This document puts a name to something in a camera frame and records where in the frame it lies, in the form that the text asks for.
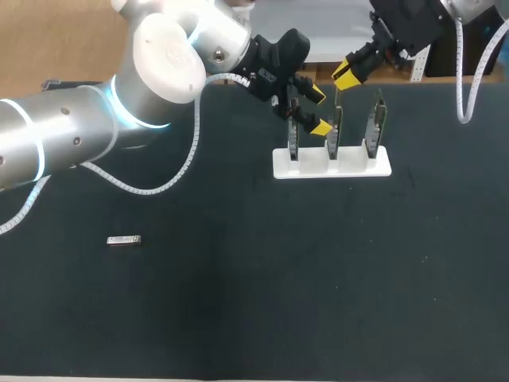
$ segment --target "white shelf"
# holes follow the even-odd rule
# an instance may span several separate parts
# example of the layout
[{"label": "white shelf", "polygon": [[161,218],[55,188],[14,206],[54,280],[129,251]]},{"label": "white shelf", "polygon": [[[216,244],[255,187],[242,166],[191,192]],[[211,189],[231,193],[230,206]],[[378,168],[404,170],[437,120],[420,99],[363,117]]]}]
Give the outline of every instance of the white shelf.
[{"label": "white shelf", "polygon": [[311,40],[307,62],[337,62],[371,41],[369,0],[258,0],[253,34],[276,42],[297,28]]}]

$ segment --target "white stand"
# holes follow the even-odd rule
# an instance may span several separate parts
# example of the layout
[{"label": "white stand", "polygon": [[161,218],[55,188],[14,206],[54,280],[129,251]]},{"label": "white stand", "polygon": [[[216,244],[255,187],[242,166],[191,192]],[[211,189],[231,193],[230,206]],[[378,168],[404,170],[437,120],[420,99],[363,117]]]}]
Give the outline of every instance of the white stand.
[{"label": "white stand", "polygon": [[377,158],[370,159],[365,141],[362,146],[339,147],[335,161],[329,159],[327,146],[300,148],[298,161],[290,160],[289,149],[276,149],[272,157],[276,179],[389,177],[392,174],[386,148],[379,147]]}]

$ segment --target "small metal part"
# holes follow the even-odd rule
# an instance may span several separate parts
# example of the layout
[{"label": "small metal part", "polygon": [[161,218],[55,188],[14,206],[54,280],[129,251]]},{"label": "small metal part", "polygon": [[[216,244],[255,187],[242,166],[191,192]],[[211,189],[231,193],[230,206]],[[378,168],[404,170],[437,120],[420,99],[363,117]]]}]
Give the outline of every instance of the small metal part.
[{"label": "small metal part", "polygon": [[51,79],[51,80],[46,80],[42,85],[41,85],[41,90],[43,92],[46,92],[48,90],[51,90],[52,87],[56,87],[60,85],[60,80],[56,80],[56,79]]},{"label": "small metal part", "polygon": [[220,63],[220,62],[223,62],[224,61],[224,58],[225,58],[225,54],[222,50],[216,50],[216,52],[214,53],[214,61],[217,62],[217,63]]},{"label": "small metal part", "polygon": [[[292,99],[292,107],[298,106],[298,99]],[[294,118],[288,119],[288,148],[292,162],[299,160],[299,124]]]},{"label": "small metal part", "polygon": [[343,125],[343,107],[336,106],[334,119],[330,122],[332,131],[327,134],[328,158],[331,161],[337,160],[337,152],[340,148],[341,126]]},{"label": "small metal part", "polygon": [[376,159],[382,139],[383,128],[387,119],[387,106],[382,92],[376,96],[376,103],[369,115],[366,128],[366,149],[370,159]]},{"label": "small metal part", "polygon": [[137,236],[112,236],[112,237],[108,237],[107,244],[111,247],[141,245],[142,237],[140,235],[137,235]]},{"label": "small metal part", "polygon": [[43,92],[47,92],[48,90],[58,90],[58,89],[73,89],[78,88],[82,85],[90,85],[90,86],[96,86],[101,84],[101,82],[98,81],[60,81],[56,79],[46,80],[41,85],[41,90]]}]

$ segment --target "black table surface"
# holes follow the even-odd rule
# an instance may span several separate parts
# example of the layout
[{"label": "black table surface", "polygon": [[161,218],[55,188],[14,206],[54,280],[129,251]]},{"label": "black table surface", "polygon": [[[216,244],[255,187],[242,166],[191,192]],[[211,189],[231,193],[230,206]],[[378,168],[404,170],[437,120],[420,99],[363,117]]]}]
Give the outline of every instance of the black table surface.
[{"label": "black table surface", "polygon": [[[344,145],[375,90],[345,96]],[[0,375],[509,380],[509,87],[466,127],[453,86],[383,91],[389,178],[276,181],[286,125],[235,86],[205,92],[196,161],[162,195],[57,174],[0,237]],[[158,186],[191,136],[189,110],[100,164]],[[144,244],[107,247],[123,235]]]}]

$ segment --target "silver component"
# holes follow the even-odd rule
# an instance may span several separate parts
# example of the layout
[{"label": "silver component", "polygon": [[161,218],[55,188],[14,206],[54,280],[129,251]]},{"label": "silver component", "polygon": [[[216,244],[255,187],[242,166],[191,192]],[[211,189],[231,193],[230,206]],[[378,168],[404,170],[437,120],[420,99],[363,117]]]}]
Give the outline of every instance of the silver component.
[{"label": "silver component", "polygon": [[224,52],[220,49],[216,50],[216,52],[214,53],[214,61],[220,64],[221,62],[224,61],[224,58],[225,58]]},{"label": "silver component", "polygon": [[340,105],[336,106],[334,111],[334,118],[329,121],[332,126],[332,130],[327,134],[327,150],[328,158],[331,161],[337,160],[337,152],[340,148],[341,139],[341,127],[343,126],[343,107]]},{"label": "silver component", "polygon": [[126,245],[141,245],[142,237],[137,236],[112,236],[106,242],[111,247],[122,247]]},{"label": "silver component", "polygon": [[60,80],[55,80],[55,79],[46,80],[46,81],[45,81],[45,82],[41,85],[41,90],[42,90],[43,92],[46,92],[46,91],[49,89],[49,87],[50,87],[51,85],[60,85],[60,84],[61,84]]},{"label": "silver component", "polygon": [[463,24],[468,24],[480,16],[485,10],[494,6],[496,0],[440,0],[447,12],[453,17],[460,19]]}]

